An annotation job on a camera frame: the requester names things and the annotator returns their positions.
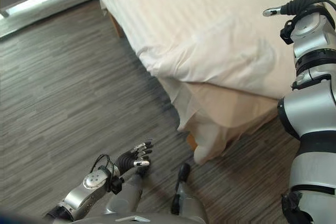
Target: robotic hand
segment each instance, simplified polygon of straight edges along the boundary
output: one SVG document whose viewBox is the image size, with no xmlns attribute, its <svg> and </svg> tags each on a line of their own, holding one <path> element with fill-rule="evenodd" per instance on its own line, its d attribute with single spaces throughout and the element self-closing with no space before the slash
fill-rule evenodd
<svg viewBox="0 0 336 224">
<path fill-rule="evenodd" d="M 90 173 L 83 182 L 74 188 L 64 200 L 55 208 L 49 211 L 45 219 L 62 219 L 73 222 L 85 217 L 91 207 L 101 199 L 106 192 L 118 194 L 122 189 L 123 178 L 120 176 L 131 168 L 137 168 L 144 172 L 150 166 L 150 159 L 147 156 L 152 153 L 151 141 L 135 146 L 133 149 L 123 153 L 115 163 L 110 160 L 109 155 L 101 154 L 95 161 Z M 99 161 L 106 159 L 106 165 L 101 165 L 95 170 Z"/>
<path fill-rule="evenodd" d="M 300 140 L 281 202 L 289 223 L 336 223 L 336 32 L 324 2 L 336 10 L 330 0 L 292 0 L 264 11 L 296 15 L 280 32 L 294 43 L 297 72 L 278 104 L 286 131 Z"/>
</svg>

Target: black cable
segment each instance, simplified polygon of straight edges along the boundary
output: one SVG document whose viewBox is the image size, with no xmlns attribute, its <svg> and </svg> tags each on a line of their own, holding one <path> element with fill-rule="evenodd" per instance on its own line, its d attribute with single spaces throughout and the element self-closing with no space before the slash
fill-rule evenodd
<svg viewBox="0 0 336 224">
<path fill-rule="evenodd" d="M 314 1 L 311 2 L 310 4 L 306 5 L 306 6 L 304 7 L 303 10 L 307 9 L 307 8 L 308 8 L 310 5 L 312 5 L 312 4 L 317 4 L 317 3 L 322 3 L 322 2 L 326 2 L 326 3 L 328 3 L 329 5 L 331 5 L 332 8 L 334 8 L 334 10 L 335 10 L 335 12 L 336 12 L 336 4 L 335 4 L 333 1 L 331 1 L 331 0 L 314 0 Z"/>
<path fill-rule="evenodd" d="M 93 166 L 92 166 L 92 168 L 91 168 L 91 170 L 90 170 L 90 173 L 93 172 L 93 170 L 94 170 L 95 166 L 97 165 L 97 163 L 98 163 L 102 158 L 104 158 L 104 157 L 105 157 L 106 160 L 107 160 L 106 165 L 105 165 L 105 168 L 107 168 L 108 164 L 111 164 L 111 165 L 112 165 L 112 175 L 111 175 L 111 178 L 110 178 L 110 183 L 111 183 L 111 181 L 112 181 L 112 177 L 114 176 L 114 163 L 111 161 L 110 156 L 107 155 L 107 154 L 102 153 L 102 154 L 99 155 L 99 157 L 98 157 L 98 158 L 96 159 L 96 161 L 94 162 L 94 164 L 93 164 Z"/>
<path fill-rule="evenodd" d="M 292 21 L 293 21 L 292 19 L 290 19 L 290 20 L 286 21 L 286 23 L 285 23 L 285 27 L 287 27 L 288 25 L 289 25 L 289 26 L 291 26 L 291 25 L 292 25 L 292 24 L 291 24 L 291 23 L 292 23 Z"/>
</svg>

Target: beige bed skirt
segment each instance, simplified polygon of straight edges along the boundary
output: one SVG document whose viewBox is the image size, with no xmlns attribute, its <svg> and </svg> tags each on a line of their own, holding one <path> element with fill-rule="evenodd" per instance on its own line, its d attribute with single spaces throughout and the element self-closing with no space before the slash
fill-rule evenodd
<svg viewBox="0 0 336 224">
<path fill-rule="evenodd" d="M 252 134 L 277 115 L 277 100 L 207 83 L 160 79 L 180 116 L 179 131 L 189 131 L 196 163 L 224 155 L 242 134 Z"/>
</svg>

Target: black band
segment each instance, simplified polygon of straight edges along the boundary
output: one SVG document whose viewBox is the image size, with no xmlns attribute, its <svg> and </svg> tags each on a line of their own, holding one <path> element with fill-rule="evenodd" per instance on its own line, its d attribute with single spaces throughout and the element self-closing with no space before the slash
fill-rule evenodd
<svg viewBox="0 0 336 224">
<path fill-rule="evenodd" d="M 296 156 L 307 152 L 336 153 L 336 131 L 307 133 L 300 138 L 300 141 L 300 148 Z"/>
<path fill-rule="evenodd" d="M 285 105 L 284 105 L 284 98 L 280 99 L 278 102 L 278 116 L 279 119 L 282 123 L 282 125 L 285 128 L 285 131 L 292 135 L 293 137 L 295 137 L 296 139 L 299 139 L 299 135 L 298 133 L 294 130 L 294 128 L 292 127 L 292 125 L 290 124 L 287 114 L 285 112 Z"/>
<path fill-rule="evenodd" d="M 298 83 L 295 81 L 292 84 L 292 89 L 305 89 L 307 87 L 313 86 L 315 84 L 320 83 L 322 80 L 331 80 L 331 74 L 323 74 L 321 76 L 318 76 L 316 79 L 308 81 L 308 82 L 304 82 L 303 84 L 298 85 Z"/>
<path fill-rule="evenodd" d="M 46 213 L 44 219 L 62 219 L 73 221 L 71 213 L 64 206 L 56 206 Z"/>
<path fill-rule="evenodd" d="M 336 63 L 336 50 L 326 48 L 311 51 L 296 62 L 296 75 L 298 76 L 307 69 L 331 63 Z"/>
<path fill-rule="evenodd" d="M 296 185 L 293 186 L 291 191 L 317 191 L 319 193 L 335 195 L 335 188 L 327 186 L 316 186 L 316 185 Z"/>
</svg>

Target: wire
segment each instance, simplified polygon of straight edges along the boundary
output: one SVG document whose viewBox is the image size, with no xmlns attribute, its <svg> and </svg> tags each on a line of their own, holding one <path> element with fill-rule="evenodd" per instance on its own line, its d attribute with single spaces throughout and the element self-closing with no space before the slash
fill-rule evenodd
<svg viewBox="0 0 336 224">
<path fill-rule="evenodd" d="M 111 175 L 111 179 L 110 179 L 110 182 L 111 182 L 112 177 L 114 176 L 114 163 L 111 161 L 110 156 L 107 155 L 107 154 L 102 153 L 102 154 L 99 155 L 99 157 L 98 157 L 98 158 L 96 159 L 96 161 L 94 162 L 94 164 L 93 164 L 93 166 L 92 166 L 92 168 L 91 168 L 91 170 L 90 170 L 90 173 L 93 172 L 95 166 L 96 166 L 96 165 L 98 164 L 98 162 L 99 162 L 102 158 L 104 158 L 104 157 L 105 157 L 106 160 L 107 160 L 106 165 L 105 165 L 105 168 L 107 168 L 107 166 L 108 166 L 109 164 L 112 165 L 112 175 Z"/>
<path fill-rule="evenodd" d="M 312 4 L 316 4 L 316 3 L 322 3 L 322 2 L 326 2 L 328 3 L 329 5 L 332 6 L 332 8 L 334 8 L 334 10 L 336 11 L 336 4 L 333 2 L 333 1 L 330 1 L 330 0 L 314 0 L 313 2 L 311 2 L 310 4 L 306 5 L 303 10 L 307 9 L 307 7 L 309 7 L 310 5 Z"/>
</svg>

